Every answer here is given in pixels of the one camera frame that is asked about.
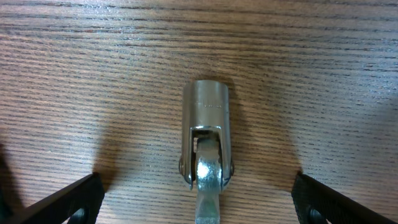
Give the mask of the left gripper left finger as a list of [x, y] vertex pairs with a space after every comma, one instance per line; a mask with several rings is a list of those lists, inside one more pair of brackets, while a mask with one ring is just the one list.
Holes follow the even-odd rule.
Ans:
[[94, 172], [4, 219], [5, 224], [95, 224], [104, 199], [99, 173]]

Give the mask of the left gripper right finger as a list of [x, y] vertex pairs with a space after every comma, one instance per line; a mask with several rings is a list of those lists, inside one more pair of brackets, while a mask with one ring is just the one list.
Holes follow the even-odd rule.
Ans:
[[300, 224], [397, 224], [301, 172], [291, 196]]

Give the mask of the small silver wrench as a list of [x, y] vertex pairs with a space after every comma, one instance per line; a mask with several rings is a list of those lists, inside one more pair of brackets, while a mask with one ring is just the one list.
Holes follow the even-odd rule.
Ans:
[[178, 169], [189, 188], [197, 188], [195, 222], [219, 223], [219, 196], [234, 174], [229, 90], [224, 83], [196, 80], [184, 87]]

